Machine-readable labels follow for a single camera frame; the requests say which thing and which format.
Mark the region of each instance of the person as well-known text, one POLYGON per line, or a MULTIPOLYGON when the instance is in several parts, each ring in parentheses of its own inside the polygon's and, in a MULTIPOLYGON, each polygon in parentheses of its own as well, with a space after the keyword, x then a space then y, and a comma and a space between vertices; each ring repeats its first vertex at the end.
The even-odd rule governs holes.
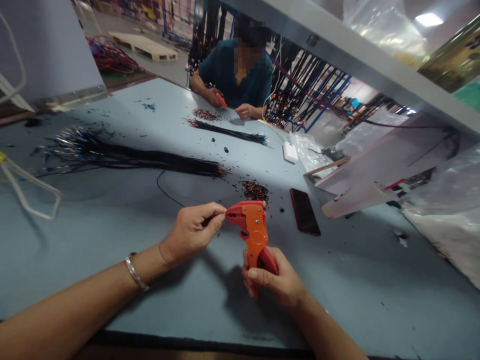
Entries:
MULTIPOLYGON (((156 244, 117 263, 0 323, 0 359, 67 359, 73 357, 136 294, 141 285, 201 252, 220 230, 226 209, 217 203, 185 207, 170 234, 156 244)), ((241 274, 248 292, 254 284, 270 288, 289 309, 319 359, 365 360, 364 352, 327 314, 305 288, 282 252, 268 248, 279 275, 248 269, 243 254, 241 274)))
POLYGON ((220 94, 242 120, 262 119, 272 86, 272 61, 265 46, 271 32, 261 23, 238 14, 235 38, 219 41, 190 78, 194 92, 214 107, 220 106, 220 94), (214 87, 207 88, 205 83, 214 87))

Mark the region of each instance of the smartphone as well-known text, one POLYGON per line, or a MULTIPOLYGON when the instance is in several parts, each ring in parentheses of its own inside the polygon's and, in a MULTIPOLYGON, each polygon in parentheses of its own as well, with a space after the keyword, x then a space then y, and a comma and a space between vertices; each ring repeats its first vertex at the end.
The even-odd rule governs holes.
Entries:
POLYGON ((319 225, 317 224, 317 219, 315 218, 312 204, 310 203, 309 195, 306 192, 294 188, 290 189, 290 195, 298 230, 314 236, 322 235, 319 225))

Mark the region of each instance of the silver bracelet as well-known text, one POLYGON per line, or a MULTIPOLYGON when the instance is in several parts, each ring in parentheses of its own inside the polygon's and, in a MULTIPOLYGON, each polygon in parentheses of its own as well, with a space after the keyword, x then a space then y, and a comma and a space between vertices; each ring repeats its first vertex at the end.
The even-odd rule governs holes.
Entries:
POLYGON ((133 280, 135 280, 136 284, 139 287, 141 287, 143 291, 147 291, 148 289, 150 289, 150 286, 146 285, 142 281, 142 279, 140 279, 140 277, 137 275, 137 272, 134 269, 134 266, 132 265, 131 257, 135 254, 137 254, 137 253, 132 252, 132 253, 130 253, 130 255, 128 255, 125 258, 125 265, 126 265, 126 268, 128 269, 128 272, 130 273, 131 277, 133 278, 133 280))

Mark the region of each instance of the white shelf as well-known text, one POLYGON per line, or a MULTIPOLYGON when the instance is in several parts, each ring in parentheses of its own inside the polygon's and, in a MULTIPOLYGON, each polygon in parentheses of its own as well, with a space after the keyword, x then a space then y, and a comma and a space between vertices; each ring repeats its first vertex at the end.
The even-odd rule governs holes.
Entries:
POLYGON ((224 0, 303 49, 395 99, 457 129, 480 135, 480 113, 398 61, 310 0, 224 0), (320 37, 315 47, 310 35, 320 37))

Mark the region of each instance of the workbench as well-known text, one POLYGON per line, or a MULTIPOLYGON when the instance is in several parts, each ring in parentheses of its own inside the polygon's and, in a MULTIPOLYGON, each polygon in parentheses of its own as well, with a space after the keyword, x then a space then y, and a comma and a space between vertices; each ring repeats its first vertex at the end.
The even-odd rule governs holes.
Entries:
MULTIPOLYGON (((227 208, 244 200, 241 185, 232 186, 238 181, 256 179, 266 186, 269 245, 283 251, 305 285, 368 355, 480 358, 480 293, 398 209, 385 204, 349 219, 328 219, 321 207, 333 196, 303 177, 300 162, 283 159, 283 141, 273 129, 259 121, 241 121, 231 109, 218 110, 225 120, 216 125, 265 133, 269 146, 193 128, 184 118, 193 118, 196 108, 215 111, 189 90, 155 79, 69 112, 43 116, 38 127, 4 127, 0 150, 41 174, 42 158, 29 154, 48 144, 44 138, 66 127, 103 121, 114 132, 113 142, 221 162, 233 169, 226 181, 166 171, 159 184, 186 206, 213 201, 227 208), (142 102, 155 103, 156 111, 142 102), (291 188, 309 194, 321 237, 298 231, 291 188), (409 234, 408 248, 400 245, 393 229, 409 234)), ((63 194, 53 221, 24 212, 0 178, 0 319, 162 240, 180 206, 157 187, 160 172, 98 169, 44 177, 63 194)), ((50 210, 51 194, 27 182, 21 186, 35 209, 50 210)), ((308 349, 266 289, 258 301, 249 297, 240 274, 246 246, 239 231, 225 221, 202 254, 159 278, 106 330, 163 339, 164 344, 204 344, 211 350, 308 349)))

